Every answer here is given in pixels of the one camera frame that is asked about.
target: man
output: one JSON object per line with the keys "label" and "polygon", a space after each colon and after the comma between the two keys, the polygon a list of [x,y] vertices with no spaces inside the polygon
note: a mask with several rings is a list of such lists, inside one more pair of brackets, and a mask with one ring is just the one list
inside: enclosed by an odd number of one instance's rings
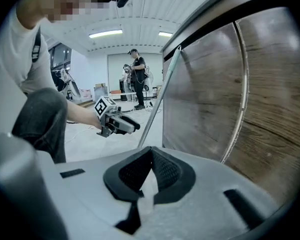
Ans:
{"label": "man", "polygon": [[20,0],[0,32],[0,70],[6,71],[27,94],[12,134],[46,151],[55,163],[66,162],[67,119],[101,129],[96,113],[80,107],[57,92],[50,72],[50,54],[44,37],[37,61],[32,52],[40,21],[64,19],[88,0]]}
{"label": "man", "polygon": [[140,57],[137,49],[132,49],[129,53],[131,57],[134,59],[134,62],[131,67],[132,69],[131,77],[132,77],[132,82],[134,84],[136,96],[139,102],[139,104],[135,106],[135,109],[142,110],[145,108],[143,89],[144,89],[144,81],[145,81],[146,62],[144,58]]}
{"label": "man", "polygon": [[[122,77],[120,79],[121,82],[123,82],[123,88],[124,88],[124,92],[125,93],[131,93],[131,90],[129,88],[129,84],[127,82],[128,80],[128,73],[123,69],[122,70]],[[131,95],[126,95],[126,98],[127,98],[127,101],[128,102],[131,102],[132,101],[132,98],[131,98]]]}

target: floor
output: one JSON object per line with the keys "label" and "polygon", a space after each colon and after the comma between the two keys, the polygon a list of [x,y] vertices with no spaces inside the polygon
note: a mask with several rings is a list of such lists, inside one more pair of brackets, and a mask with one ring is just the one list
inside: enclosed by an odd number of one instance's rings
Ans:
{"label": "floor", "polygon": [[[121,106],[122,111],[128,111],[133,108],[132,102],[115,101]],[[93,126],[85,124],[69,124],[65,129],[65,155],[67,162],[77,162],[91,160],[100,157],[106,157],[135,149],[138,146],[141,135],[145,129],[150,116],[150,111],[145,109],[127,112],[126,114],[136,120],[141,128],[132,134],[112,134],[108,138],[97,135],[100,130]],[[161,103],[156,114],[150,131],[145,139],[144,146],[162,147],[162,126],[163,126],[163,105]]]}

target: white wall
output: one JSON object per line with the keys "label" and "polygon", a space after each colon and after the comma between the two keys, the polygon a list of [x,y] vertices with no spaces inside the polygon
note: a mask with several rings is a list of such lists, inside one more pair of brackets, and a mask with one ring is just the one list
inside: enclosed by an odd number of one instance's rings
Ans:
{"label": "white wall", "polygon": [[[147,66],[153,74],[152,86],[161,86],[163,83],[163,58],[161,54],[141,53]],[[119,79],[122,77],[124,64],[130,65],[134,61],[128,54],[113,54],[108,56],[109,91],[120,90]]]}
{"label": "white wall", "polygon": [[159,47],[123,46],[88,52],[87,55],[72,50],[70,75],[79,89],[91,90],[95,100],[94,87],[96,84],[106,83],[108,86],[108,55],[127,53],[136,48],[140,53],[158,53]]}

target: wood grain surface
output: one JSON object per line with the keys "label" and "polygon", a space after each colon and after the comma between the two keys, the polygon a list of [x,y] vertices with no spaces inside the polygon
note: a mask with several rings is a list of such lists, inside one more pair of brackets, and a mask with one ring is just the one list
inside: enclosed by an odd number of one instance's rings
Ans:
{"label": "wood grain surface", "polygon": [[236,24],[247,55],[249,95],[225,164],[282,205],[300,187],[300,33],[283,7]]}
{"label": "wood grain surface", "polygon": [[219,161],[237,121],[242,74],[233,24],[183,49],[164,96],[163,145]]}

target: black t-shirt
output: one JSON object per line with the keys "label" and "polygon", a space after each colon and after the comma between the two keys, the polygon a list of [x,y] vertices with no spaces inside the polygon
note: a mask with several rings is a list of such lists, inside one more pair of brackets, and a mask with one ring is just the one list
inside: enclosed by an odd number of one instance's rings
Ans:
{"label": "black t-shirt", "polygon": [[[144,64],[146,66],[146,62],[144,58],[136,58],[133,62],[133,66],[140,66],[141,64]],[[145,70],[144,69],[136,69],[131,72],[132,75],[132,81],[136,82],[137,80],[139,82],[145,80]]]}

